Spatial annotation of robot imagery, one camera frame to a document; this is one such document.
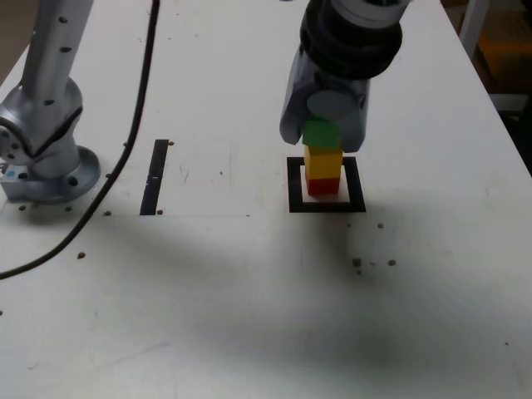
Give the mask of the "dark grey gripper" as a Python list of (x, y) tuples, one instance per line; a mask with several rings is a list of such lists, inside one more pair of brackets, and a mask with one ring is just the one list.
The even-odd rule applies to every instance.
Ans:
[(357, 152), (366, 135), (369, 91), (369, 80), (348, 80), (319, 69), (300, 46), (290, 68), (279, 122), (283, 140), (296, 145), (306, 121), (307, 146)]

